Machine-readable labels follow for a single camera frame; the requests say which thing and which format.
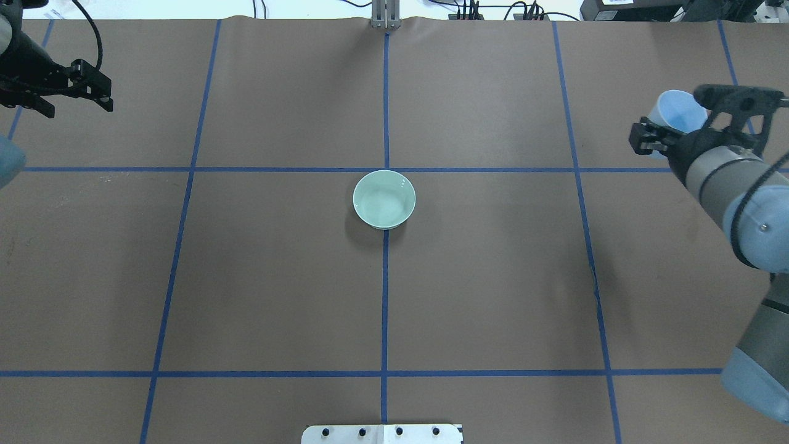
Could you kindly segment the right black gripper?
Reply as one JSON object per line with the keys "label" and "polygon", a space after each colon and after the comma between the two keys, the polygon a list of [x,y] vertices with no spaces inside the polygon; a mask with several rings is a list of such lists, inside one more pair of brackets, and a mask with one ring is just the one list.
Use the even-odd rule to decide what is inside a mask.
{"label": "right black gripper", "polygon": [[[780,90],[746,85],[702,84],[693,90],[693,98],[708,111],[701,129],[685,131],[640,118],[629,130],[634,154],[665,155],[683,186],[691,164],[709,150],[737,146],[762,158],[773,116],[788,105],[787,95]],[[729,115],[727,126],[715,129],[716,119],[723,114]]]}

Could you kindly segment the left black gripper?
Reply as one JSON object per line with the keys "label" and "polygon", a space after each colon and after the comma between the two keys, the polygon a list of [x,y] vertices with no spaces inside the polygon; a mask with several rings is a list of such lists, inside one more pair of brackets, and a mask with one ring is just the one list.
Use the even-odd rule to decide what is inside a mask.
{"label": "left black gripper", "polygon": [[89,99],[105,112],[113,112],[112,81],[84,59],[76,59],[68,67],[54,62],[40,45],[22,30],[2,28],[1,103],[3,107],[34,110],[46,118],[54,118],[55,107],[43,99],[52,89],[67,88],[68,97]]}

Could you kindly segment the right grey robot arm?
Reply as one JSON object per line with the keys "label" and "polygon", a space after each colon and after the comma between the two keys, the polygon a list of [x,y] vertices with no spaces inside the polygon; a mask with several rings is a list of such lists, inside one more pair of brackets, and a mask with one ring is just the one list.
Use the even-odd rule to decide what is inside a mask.
{"label": "right grey robot arm", "polygon": [[660,93],[629,132],[637,155],[668,161],[674,176],[726,236],[735,257],[769,273],[770,286],[721,372],[734,397],[773,421],[788,421],[787,155],[764,159],[775,88],[703,84]]}

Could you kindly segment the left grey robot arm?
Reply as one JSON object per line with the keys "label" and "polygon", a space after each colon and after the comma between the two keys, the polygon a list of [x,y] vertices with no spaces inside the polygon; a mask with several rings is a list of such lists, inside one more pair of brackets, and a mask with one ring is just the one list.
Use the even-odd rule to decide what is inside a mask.
{"label": "left grey robot arm", "polygon": [[1,102],[6,109],[34,110],[46,118],[54,118],[55,107],[48,96],[88,99],[113,112],[112,81],[101,72],[104,45],[95,20],[79,1],[73,5],[81,11],[96,39],[97,61],[93,65],[76,59],[70,65],[60,65],[49,56],[42,45],[34,42],[22,29],[23,12],[47,6],[47,1],[3,1]]}

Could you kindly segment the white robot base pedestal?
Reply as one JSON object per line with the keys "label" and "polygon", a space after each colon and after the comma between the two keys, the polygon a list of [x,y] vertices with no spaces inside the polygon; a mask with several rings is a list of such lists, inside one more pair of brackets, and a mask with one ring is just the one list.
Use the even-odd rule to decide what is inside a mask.
{"label": "white robot base pedestal", "polygon": [[461,425],[361,424],[305,428],[301,443],[463,443]]}

